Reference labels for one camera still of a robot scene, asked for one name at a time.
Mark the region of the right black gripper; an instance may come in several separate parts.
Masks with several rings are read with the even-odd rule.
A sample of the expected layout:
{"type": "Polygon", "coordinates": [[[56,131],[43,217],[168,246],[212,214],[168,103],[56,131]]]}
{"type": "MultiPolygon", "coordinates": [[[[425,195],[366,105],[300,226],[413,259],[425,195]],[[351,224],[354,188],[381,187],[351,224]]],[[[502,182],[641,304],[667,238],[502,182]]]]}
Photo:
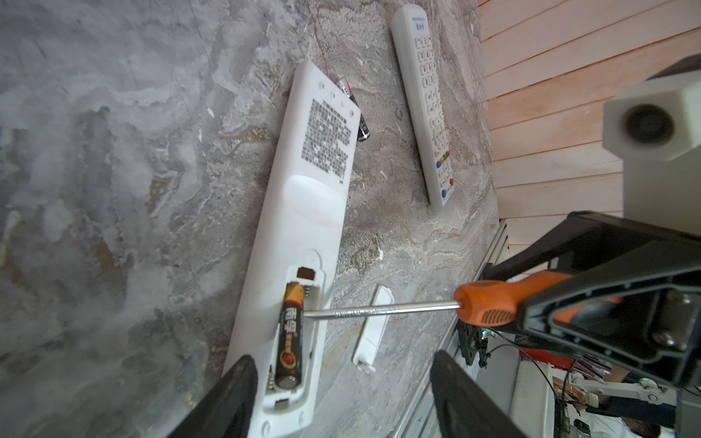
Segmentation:
{"type": "MultiPolygon", "coordinates": [[[[594,211],[572,212],[485,280],[506,281],[552,259],[582,272],[650,242],[700,248],[700,236],[594,211]]],[[[518,328],[675,388],[700,384],[700,270],[596,268],[526,299],[518,328]]]]}

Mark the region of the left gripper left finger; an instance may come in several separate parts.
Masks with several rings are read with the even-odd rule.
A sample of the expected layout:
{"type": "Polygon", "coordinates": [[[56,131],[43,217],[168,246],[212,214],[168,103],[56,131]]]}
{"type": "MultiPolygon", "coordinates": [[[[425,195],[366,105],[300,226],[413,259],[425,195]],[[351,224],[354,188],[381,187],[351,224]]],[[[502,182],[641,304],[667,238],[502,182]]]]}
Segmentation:
{"type": "Polygon", "coordinates": [[[257,395],[257,368],[242,356],[168,438],[247,437],[257,395]]]}

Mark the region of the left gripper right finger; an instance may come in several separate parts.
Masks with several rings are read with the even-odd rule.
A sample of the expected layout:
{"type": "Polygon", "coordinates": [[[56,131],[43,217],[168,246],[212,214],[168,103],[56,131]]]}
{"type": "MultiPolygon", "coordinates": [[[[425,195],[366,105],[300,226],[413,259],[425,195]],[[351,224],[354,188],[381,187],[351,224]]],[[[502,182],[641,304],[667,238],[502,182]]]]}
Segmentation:
{"type": "Polygon", "coordinates": [[[526,437],[444,350],[434,355],[430,381],[441,436],[526,437]]]}

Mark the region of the orange handled screwdriver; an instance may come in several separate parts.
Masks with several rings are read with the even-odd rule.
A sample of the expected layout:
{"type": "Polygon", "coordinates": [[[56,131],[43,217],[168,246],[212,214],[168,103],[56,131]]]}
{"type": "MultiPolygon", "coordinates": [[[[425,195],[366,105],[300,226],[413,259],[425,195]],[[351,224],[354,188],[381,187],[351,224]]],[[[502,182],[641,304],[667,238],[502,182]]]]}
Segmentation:
{"type": "Polygon", "coordinates": [[[481,280],[461,286],[452,300],[390,304],[340,310],[304,310],[305,288],[292,286],[283,303],[297,307],[299,317],[308,319],[370,318],[410,313],[454,310],[458,319],[486,328],[505,326],[517,319],[518,305],[546,289],[565,280],[570,275],[552,271],[540,271],[516,283],[481,280]]]}

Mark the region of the white remote control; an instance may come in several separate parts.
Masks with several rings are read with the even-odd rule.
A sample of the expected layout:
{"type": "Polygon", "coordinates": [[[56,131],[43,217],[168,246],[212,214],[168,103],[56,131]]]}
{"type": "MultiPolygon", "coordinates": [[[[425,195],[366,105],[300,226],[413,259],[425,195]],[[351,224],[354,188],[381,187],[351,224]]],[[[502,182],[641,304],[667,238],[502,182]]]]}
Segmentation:
{"type": "Polygon", "coordinates": [[[395,11],[390,28],[429,201],[441,209],[456,181],[427,13],[419,5],[403,5],[395,11]]]}
{"type": "Polygon", "coordinates": [[[286,437],[313,420],[327,324],[302,320],[302,381],[275,384],[286,285],[305,288],[304,310],[326,310],[341,246],[359,107],[310,60],[295,72],[226,357],[250,355],[257,395],[248,435],[286,437]]]}

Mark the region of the white battery cover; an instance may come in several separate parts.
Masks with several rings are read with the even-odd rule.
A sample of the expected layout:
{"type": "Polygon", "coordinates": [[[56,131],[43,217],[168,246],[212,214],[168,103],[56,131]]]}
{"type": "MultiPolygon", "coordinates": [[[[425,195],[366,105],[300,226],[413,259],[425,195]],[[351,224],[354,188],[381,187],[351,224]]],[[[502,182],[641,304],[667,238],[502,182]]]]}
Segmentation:
{"type": "MultiPolygon", "coordinates": [[[[394,304],[392,291],[385,287],[376,288],[372,307],[389,306],[394,304]]],[[[374,373],[374,361],[379,351],[388,316],[368,317],[363,325],[363,331],[352,356],[352,363],[358,370],[374,373]]]]}

